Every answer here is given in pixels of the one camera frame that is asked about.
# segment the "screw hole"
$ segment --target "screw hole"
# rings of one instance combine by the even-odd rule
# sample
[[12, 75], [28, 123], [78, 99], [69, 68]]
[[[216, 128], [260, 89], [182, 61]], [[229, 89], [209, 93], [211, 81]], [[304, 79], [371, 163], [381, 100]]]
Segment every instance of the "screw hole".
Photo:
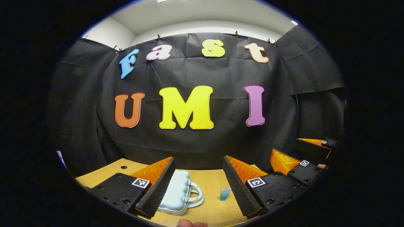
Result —
[[126, 205], [130, 205], [130, 201], [129, 200], [122, 200], [122, 202]]

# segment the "white wall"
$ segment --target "white wall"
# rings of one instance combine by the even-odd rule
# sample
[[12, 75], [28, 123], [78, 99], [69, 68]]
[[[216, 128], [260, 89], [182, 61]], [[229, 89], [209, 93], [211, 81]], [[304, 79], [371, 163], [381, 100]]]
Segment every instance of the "white wall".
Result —
[[172, 36], [178, 34], [186, 33], [197, 33], [197, 32], [218, 32], [218, 33], [229, 33], [235, 34], [235, 32], [241, 36], [249, 36], [252, 38], [257, 38], [260, 40], [267, 40], [268, 38], [271, 42], [275, 39], [279, 39], [282, 35], [254, 25], [249, 25], [234, 21], [187, 21], [183, 23], [172, 24], [151, 31], [145, 32], [143, 34], [137, 35], [131, 42], [130, 46], [146, 42], [152, 39], [157, 39], [157, 34], [161, 37]]
[[94, 25], [83, 34], [82, 38], [86, 36], [86, 39], [102, 43], [111, 48], [117, 45], [116, 50], [132, 46], [131, 43], [136, 37], [133, 32], [111, 17]]

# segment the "orange soft gripper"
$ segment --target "orange soft gripper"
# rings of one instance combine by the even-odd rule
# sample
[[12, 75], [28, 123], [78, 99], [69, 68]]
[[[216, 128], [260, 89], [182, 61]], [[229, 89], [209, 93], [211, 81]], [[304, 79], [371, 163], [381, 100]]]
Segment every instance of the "orange soft gripper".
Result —
[[148, 181], [150, 181], [151, 186], [153, 186], [156, 183], [157, 179], [160, 177], [161, 173], [163, 173], [164, 169], [166, 168], [167, 164], [170, 162], [171, 158], [172, 157], [169, 157], [169, 158], [163, 159], [161, 161], [158, 161], [156, 163], [153, 163], [147, 167], [144, 167], [141, 170], [138, 170], [138, 171], [130, 174], [130, 176], [148, 180]]
[[321, 146], [321, 143], [323, 142], [322, 139], [301, 139], [301, 140], [307, 141], [309, 143], [314, 143], [319, 146]]
[[281, 172], [287, 175], [288, 172], [295, 166], [299, 165], [299, 163], [299, 160], [296, 160], [282, 152], [272, 149], [271, 165], [275, 172]]
[[237, 172], [241, 181], [245, 184], [247, 180], [262, 177], [267, 175], [264, 171], [261, 171], [253, 166], [248, 165], [245, 162], [226, 156], [234, 170]]

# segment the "handle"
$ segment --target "handle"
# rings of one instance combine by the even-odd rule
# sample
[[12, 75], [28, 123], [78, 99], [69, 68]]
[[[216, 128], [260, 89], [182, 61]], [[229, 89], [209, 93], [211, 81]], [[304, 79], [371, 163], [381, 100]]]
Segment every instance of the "handle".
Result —
[[198, 197], [189, 198], [189, 200], [188, 200], [188, 208], [194, 207], [194, 206], [198, 206], [198, 205], [200, 205], [200, 204], [203, 202], [203, 200], [204, 200], [202, 191], [201, 191], [201, 189], [198, 187], [198, 185], [195, 184], [194, 182], [192, 182], [191, 185], [194, 186], [194, 187], [197, 189], [197, 191], [196, 191], [195, 189], [191, 189], [191, 192], [198, 193], [199, 195], [198, 195]]

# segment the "hand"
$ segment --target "hand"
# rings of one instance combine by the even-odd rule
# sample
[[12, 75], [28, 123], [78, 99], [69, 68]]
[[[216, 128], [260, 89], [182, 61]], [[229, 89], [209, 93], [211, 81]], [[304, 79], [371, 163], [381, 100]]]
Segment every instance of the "hand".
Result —
[[208, 227], [208, 223], [205, 222], [190, 222], [187, 219], [180, 219], [178, 221], [177, 227]]

